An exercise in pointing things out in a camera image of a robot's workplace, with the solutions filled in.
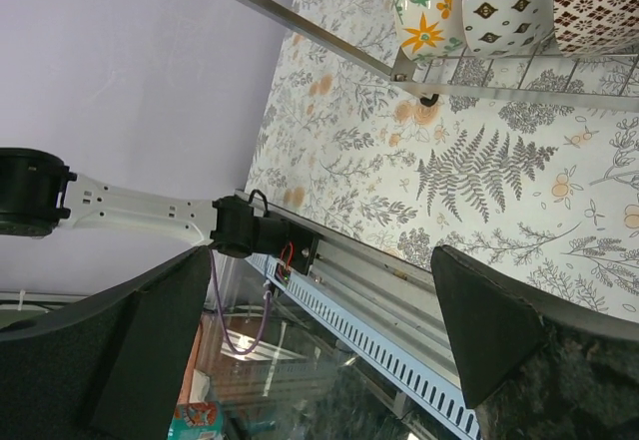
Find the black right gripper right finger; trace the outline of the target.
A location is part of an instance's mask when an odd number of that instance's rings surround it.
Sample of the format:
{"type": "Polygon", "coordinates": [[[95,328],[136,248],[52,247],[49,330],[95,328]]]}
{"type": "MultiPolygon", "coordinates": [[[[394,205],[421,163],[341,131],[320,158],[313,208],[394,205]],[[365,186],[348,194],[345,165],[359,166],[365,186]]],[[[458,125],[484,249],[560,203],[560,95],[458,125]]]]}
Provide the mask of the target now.
{"type": "Polygon", "coordinates": [[[638,325],[448,245],[430,263],[465,405],[485,439],[635,439],[638,325]]]}

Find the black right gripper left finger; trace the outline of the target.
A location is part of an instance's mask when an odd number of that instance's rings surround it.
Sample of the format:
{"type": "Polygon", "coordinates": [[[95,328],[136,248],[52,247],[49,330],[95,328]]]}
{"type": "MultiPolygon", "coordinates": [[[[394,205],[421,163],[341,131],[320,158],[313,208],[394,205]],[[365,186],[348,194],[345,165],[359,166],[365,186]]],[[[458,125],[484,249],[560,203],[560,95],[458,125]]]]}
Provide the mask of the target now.
{"type": "Polygon", "coordinates": [[[167,438],[210,276],[196,247],[2,328],[2,438],[167,438]]]}

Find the steel two-tier dish rack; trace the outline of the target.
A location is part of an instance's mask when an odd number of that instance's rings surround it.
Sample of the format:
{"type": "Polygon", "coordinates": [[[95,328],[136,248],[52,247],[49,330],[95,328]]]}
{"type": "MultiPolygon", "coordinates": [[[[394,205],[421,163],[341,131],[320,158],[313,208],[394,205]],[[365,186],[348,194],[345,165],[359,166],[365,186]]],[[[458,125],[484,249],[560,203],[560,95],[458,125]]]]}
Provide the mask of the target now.
{"type": "Polygon", "coordinates": [[[418,98],[427,107],[434,105],[440,96],[455,96],[615,112],[636,113],[638,111],[638,98],[626,92],[632,76],[638,72],[638,54],[635,52],[607,55],[613,60],[629,59],[631,61],[631,67],[625,74],[622,86],[611,94],[578,93],[570,88],[578,67],[583,63],[579,59],[571,61],[571,71],[566,75],[562,87],[548,90],[532,89],[528,79],[528,73],[532,68],[538,68],[542,61],[561,61],[563,59],[562,55],[551,52],[551,41],[548,38],[529,52],[506,58],[508,61],[516,61],[524,66],[517,78],[516,86],[496,87],[488,84],[487,78],[497,61],[495,58],[482,61],[485,68],[482,71],[480,82],[465,85],[459,81],[457,74],[464,63],[474,58],[466,50],[454,55],[429,57],[423,62],[416,62],[410,60],[401,49],[398,49],[393,64],[388,66],[274,0],[235,1],[279,25],[305,36],[365,71],[385,79],[418,98]]]}

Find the red patterned bowl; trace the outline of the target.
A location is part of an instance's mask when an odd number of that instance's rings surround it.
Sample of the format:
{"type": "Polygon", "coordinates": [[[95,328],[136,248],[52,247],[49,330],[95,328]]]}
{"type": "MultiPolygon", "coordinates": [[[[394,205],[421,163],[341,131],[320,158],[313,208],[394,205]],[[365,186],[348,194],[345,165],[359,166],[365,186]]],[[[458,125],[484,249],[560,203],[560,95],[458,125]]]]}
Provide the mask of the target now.
{"type": "Polygon", "coordinates": [[[553,31],[552,0],[462,0],[467,51],[477,58],[530,52],[553,31]]]}

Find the brown lattice patterned bowl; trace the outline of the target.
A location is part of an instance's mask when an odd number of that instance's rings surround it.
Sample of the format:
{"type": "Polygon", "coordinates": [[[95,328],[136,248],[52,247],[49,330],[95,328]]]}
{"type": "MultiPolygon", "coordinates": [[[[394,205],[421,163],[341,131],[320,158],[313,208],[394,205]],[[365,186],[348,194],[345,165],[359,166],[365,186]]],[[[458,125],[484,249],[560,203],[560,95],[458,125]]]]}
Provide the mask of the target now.
{"type": "Polygon", "coordinates": [[[638,44],[638,0],[553,0],[553,22],[566,56],[595,57],[638,44]]]}

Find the yellow rimmed floral bowl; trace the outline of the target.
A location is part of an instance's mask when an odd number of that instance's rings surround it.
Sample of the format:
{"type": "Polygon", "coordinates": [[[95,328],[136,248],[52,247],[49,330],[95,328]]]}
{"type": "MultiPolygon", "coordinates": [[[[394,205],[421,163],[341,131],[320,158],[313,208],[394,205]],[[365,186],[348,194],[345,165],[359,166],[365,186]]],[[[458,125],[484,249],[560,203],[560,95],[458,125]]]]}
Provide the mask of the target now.
{"type": "Polygon", "coordinates": [[[466,46],[461,0],[393,0],[395,32],[411,61],[457,54],[466,46]]]}

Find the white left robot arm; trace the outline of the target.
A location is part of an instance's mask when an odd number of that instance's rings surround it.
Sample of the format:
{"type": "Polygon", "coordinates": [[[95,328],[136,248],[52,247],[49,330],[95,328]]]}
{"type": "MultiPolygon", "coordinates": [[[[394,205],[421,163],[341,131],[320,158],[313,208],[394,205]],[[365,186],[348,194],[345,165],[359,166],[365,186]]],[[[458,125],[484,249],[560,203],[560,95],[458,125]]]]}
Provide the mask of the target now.
{"type": "Polygon", "coordinates": [[[181,200],[118,188],[76,174],[58,157],[26,148],[1,151],[1,232],[41,238],[57,228],[149,231],[224,255],[278,255],[290,225],[249,201],[181,200]]]}

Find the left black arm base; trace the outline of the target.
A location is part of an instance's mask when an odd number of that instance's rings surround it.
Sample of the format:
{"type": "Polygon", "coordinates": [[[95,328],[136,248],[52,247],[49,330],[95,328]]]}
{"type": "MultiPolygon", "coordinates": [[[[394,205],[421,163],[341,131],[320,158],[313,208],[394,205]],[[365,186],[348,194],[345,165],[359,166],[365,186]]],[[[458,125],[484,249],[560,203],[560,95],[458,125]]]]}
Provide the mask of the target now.
{"type": "Polygon", "coordinates": [[[317,232],[273,213],[258,218],[258,226],[257,253],[280,257],[300,274],[310,272],[320,241],[317,232]]]}

